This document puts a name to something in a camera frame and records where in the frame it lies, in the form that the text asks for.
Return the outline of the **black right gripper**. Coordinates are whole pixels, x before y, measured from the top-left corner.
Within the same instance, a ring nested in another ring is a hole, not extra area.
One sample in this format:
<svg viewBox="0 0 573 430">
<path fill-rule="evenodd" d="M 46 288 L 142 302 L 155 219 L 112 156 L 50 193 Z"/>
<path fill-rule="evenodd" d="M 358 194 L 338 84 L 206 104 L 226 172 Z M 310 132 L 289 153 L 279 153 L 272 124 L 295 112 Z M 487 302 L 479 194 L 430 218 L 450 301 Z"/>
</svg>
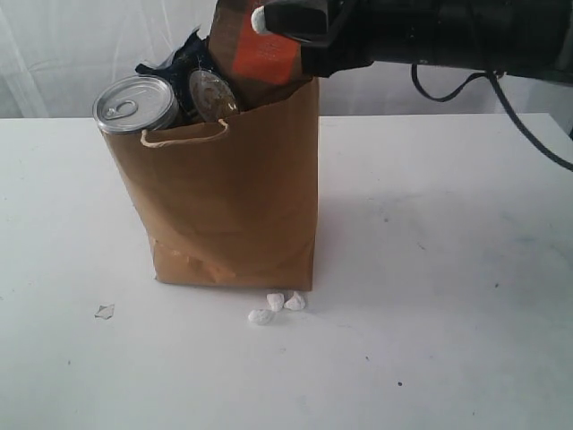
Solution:
<svg viewBox="0 0 573 430">
<path fill-rule="evenodd" d="M 262 16 L 265 31 L 300 43 L 302 70 L 311 76 L 403 55 L 401 1 L 269 1 Z"/>
</svg>

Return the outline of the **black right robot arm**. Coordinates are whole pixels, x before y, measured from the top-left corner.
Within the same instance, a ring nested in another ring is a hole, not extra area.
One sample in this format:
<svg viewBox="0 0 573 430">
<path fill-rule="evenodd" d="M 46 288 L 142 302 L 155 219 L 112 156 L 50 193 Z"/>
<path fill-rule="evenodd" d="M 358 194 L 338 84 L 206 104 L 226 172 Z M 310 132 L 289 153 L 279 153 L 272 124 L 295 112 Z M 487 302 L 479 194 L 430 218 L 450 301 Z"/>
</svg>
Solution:
<svg viewBox="0 0 573 430">
<path fill-rule="evenodd" d="M 569 0 L 270 1 L 262 14 L 313 76 L 380 62 L 572 82 Z"/>
</svg>

